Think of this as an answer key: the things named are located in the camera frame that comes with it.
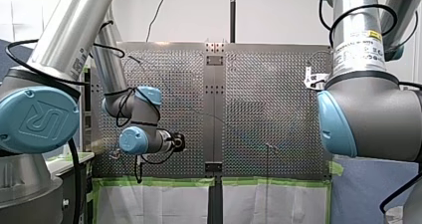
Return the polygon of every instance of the label sticker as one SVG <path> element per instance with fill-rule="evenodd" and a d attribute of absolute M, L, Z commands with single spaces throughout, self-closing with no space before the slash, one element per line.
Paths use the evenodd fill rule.
<path fill-rule="evenodd" d="M 355 33 L 351 40 L 341 43 L 334 50 L 335 69 L 353 62 L 352 66 L 384 66 L 384 46 L 381 35 L 374 31 Z"/>
<path fill-rule="evenodd" d="M 88 52 L 83 48 L 80 48 L 79 55 L 75 58 L 74 64 L 72 65 L 73 69 L 71 70 L 71 76 L 75 81 L 79 78 L 84 68 L 84 64 L 87 61 L 87 57 Z"/>

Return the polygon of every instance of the blue joint cap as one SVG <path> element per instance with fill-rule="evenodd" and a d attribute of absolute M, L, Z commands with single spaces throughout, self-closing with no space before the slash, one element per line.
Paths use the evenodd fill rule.
<path fill-rule="evenodd" d="M 324 148 L 339 155 L 357 156 L 356 143 L 340 106 L 327 91 L 317 95 L 319 132 Z"/>
<path fill-rule="evenodd" d="M 391 62 L 391 61 L 400 60 L 403 57 L 403 54 L 404 54 L 404 46 L 401 46 L 394 52 L 385 53 L 385 61 Z"/>
<path fill-rule="evenodd" d="M 153 104 L 156 106 L 161 106 L 162 93 L 159 89 L 153 87 L 137 87 L 135 95 L 139 99 L 148 102 L 148 100 L 143 95 L 141 95 L 138 90 L 140 90 L 146 97 L 148 97 Z"/>
<path fill-rule="evenodd" d="M 128 154 L 145 154 L 148 150 L 148 137 L 142 128 L 131 126 L 121 133 L 118 145 Z"/>
<path fill-rule="evenodd" d="M 0 148 L 43 153 L 66 144 L 80 124 L 78 105 L 51 87 L 18 90 L 0 102 Z"/>

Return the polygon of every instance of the robotic arm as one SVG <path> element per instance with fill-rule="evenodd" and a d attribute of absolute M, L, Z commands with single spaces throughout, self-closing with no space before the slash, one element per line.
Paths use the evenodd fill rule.
<path fill-rule="evenodd" d="M 401 58 L 401 41 L 421 0 L 387 0 L 386 6 L 378 0 L 327 1 L 336 27 L 333 70 L 317 96 L 322 144 L 334 154 L 421 163 L 422 93 L 401 91 L 385 67 Z M 378 8 L 386 10 L 381 19 Z M 388 197 L 382 209 L 417 182 L 404 205 L 403 223 L 421 223 L 419 179 L 420 174 Z"/>
<path fill-rule="evenodd" d="M 111 11 L 105 16 L 105 23 L 109 21 L 112 21 Z M 96 42 L 116 47 L 113 29 L 114 24 L 103 27 Z M 185 147 L 183 134 L 157 128 L 161 91 L 152 87 L 129 88 L 120 57 L 112 50 L 94 47 L 94 56 L 104 84 L 103 110 L 117 119 L 131 119 L 130 127 L 120 135 L 120 149 L 134 155 L 182 151 Z"/>
<path fill-rule="evenodd" d="M 62 222 L 69 201 L 63 200 L 62 180 L 51 177 L 41 153 L 65 145 L 79 126 L 76 86 L 85 85 L 78 79 L 93 43 L 97 37 L 99 44 L 115 47 L 111 26 L 103 26 L 104 19 L 110 20 L 111 1 L 61 0 L 30 59 L 25 63 L 8 54 L 21 66 L 10 69 L 0 86 L 2 223 Z M 129 154 L 183 150 L 182 134 L 157 128 L 160 90 L 129 89 L 120 59 L 103 48 L 94 53 L 105 90 L 103 108 L 111 116 L 132 120 L 120 136 L 121 149 Z M 78 176 L 76 193 L 81 189 Z M 78 198 L 71 204 L 74 223 L 80 217 Z"/>

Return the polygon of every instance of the metal pole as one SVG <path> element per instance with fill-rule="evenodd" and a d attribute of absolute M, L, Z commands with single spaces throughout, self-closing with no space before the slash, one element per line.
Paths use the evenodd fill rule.
<path fill-rule="evenodd" d="M 236 43 L 236 0 L 230 0 L 230 43 Z"/>

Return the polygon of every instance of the metal pegboard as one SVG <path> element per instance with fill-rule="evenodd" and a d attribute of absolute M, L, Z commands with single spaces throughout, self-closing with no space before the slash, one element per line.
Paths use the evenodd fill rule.
<path fill-rule="evenodd" d="M 175 153 L 162 165 L 144 165 L 143 174 L 156 177 L 203 177 L 203 130 L 204 97 L 203 67 L 204 44 L 148 44 L 121 43 L 126 51 L 122 60 L 125 75 L 130 87 L 152 86 L 163 92 L 161 121 L 159 127 L 178 131 L 186 137 L 186 149 Z M 128 59 L 134 56 L 142 61 Z M 101 110 L 103 97 L 99 84 L 93 110 Z M 123 155 L 118 160 L 110 158 L 110 153 L 117 148 L 117 139 L 122 128 L 115 126 L 115 118 L 101 112 L 99 128 L 93 129 L 93 136 L 98 136 L 102 152 L 97 155 L 94 175 L 122 176 L 133 175 L 134 156 Z M 163 159 L 168 154 L 153 155 L 150 160 Z"/>
<path fill-rule="evenodd" d="M 224 176 L 328 178 L 330 156 L 319 141 L 316 93 L 303 83 L 308 58 L 328 47 L 219 44 L 217 52 L 217 44 L 119 46 L 143 61 L 122 61 L 128 84 L 160 88 L 160 126 L 187 140 L 186 151 L 162 165 L 145 165 L 144 175 L 203 177 L 205 161 L 214 161 L 222 162 Z M 323 73 L 330 56 L 317 54 L 311 62 L 313 73 Z M 93 147 L 102 149 L 94 175 L 133 175 L 133 156 L 109 156 L 121 128 L 101 112 L 95 67 L 92 83 Z"/>
<path fill-rule="evenodd" d="M 227 45 L 223 175 L 327 179 L 319 140 L 317 94 L 305 68 L 322 46 Z M 326 72 L 330 56 L 311 60 Z"/>

